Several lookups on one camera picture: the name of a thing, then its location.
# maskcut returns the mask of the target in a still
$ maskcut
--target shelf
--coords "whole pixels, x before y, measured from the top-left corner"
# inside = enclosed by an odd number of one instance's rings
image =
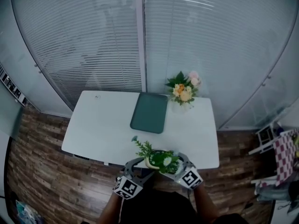
[[[16,102],[19,102],[22,106],[25,107],[26,97],[21,93],[19,88],[13,83],[8,74],[5,72],[3,67],[0,64],[0,80],[4,84],[4,86],[8,89],[8,91],[14,96]]]

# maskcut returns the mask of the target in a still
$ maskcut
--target person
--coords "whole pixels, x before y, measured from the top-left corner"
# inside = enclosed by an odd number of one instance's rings
[[[176,193],[143,189],[136,197],[124,200],[113,193],[97,224],[248,224],[240,215],[220,216],[203,183],[194,189],[197,213],[190,201]]]

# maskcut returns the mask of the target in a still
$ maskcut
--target pink flower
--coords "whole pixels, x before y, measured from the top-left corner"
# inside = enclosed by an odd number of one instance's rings
[[[189,78],[190,78],[190,79],[192,79],[192,78],[196,78],[196,79],[198,79],[198,78],[199,78],[198,73],[197,73],[196,71],[191,71],[191,72],[189,73]]]
[[[192,78],[191,84],[193,84],[194,86],[197,86],[199,84],[199,80],[197,78]]]

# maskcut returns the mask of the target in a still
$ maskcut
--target flower vase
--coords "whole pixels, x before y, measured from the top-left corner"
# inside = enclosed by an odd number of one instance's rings
[[[193,108],[193,105],[191,105],[189,103],[183,103],[182,105],[180,105],[180,103],[178,103],[176,101],[171,101],[171,110],[175,114],[185,114],[192,108]]]

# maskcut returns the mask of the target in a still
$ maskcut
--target checkered cloth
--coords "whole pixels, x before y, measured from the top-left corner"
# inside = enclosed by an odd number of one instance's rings
[[[298,133],[298,131],[298,129],[293,129],[283,132],[273,144],[277,165],[276,186],[283,183],[293,173],[296,146],[292,141],[292,135]]]

